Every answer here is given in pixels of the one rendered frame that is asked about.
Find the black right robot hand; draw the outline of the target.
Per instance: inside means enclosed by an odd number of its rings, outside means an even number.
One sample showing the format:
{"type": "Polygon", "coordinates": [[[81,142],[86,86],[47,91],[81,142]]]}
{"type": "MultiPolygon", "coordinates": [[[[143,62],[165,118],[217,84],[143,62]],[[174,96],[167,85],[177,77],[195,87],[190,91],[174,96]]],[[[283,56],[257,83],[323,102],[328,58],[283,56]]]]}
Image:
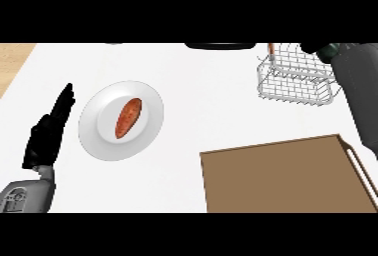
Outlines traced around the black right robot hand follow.
{"type": "Polygon", "coordinates": [[[356,46],[354,43],[301,43],[301,50],[307,54],[315,54],[319,60],[329,64],[332,58],[350,48],[356,46]]]}

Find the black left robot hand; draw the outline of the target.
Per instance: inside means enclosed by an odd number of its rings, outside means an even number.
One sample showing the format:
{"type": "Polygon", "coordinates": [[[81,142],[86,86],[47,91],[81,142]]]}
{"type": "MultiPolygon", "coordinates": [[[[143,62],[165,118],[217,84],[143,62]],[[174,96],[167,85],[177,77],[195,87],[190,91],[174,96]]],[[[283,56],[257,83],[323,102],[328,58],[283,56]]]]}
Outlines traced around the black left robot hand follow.
{"type": "Polygon", "coordinates": [[[22,161],[24,169],[32,169],[40,165],[53,165],[61,150],[63,128],[74,103],[72,84],[68,83],[56,99],[52,112],[43,115],[38,123],[31,128],[22,161]]]}

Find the orange-red long vegetable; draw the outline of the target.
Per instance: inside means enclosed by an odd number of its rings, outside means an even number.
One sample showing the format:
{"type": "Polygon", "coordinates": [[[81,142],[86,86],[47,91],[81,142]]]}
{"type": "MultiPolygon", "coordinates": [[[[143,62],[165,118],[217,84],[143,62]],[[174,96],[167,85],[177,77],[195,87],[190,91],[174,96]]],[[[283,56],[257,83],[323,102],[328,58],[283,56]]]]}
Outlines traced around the orange-red long vegetable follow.
{"type": "Polygon", "coordinates": [[[133,98],[124,105],[115,125],[115,138],[121,139],[128,133],[142,112],[142,99],[133,98]]]}

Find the black rounded appliance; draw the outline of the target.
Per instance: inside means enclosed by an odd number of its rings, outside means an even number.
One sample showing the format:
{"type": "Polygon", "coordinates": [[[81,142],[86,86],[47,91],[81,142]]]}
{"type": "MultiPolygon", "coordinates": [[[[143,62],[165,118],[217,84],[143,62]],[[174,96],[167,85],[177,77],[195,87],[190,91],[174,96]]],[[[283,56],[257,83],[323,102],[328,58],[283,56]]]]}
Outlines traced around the black rounded appliance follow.
{"type": "Polygon", "coordinates": [[[252,49],[255,43],[185,43],[190,49],[201,50],[245,50],[252,49]]]}

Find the white round plate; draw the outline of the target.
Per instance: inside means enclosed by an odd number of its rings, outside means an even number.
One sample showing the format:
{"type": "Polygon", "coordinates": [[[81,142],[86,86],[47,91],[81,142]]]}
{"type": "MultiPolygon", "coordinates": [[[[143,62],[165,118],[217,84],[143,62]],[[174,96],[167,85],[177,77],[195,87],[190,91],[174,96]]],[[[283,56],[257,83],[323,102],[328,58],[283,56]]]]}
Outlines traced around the white round plate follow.
{"type": "Polygon", "coordinates": [[[162,126],[164,104],[157,90],[139,81],[117,82],[93,96],[78,121],[78,138],[87,153],[99,160],[130,158],[152,143],[162,126]],[[126,104],[142,100],[140,115],[126,135],[115,136],[118,117],[126,104]]]}

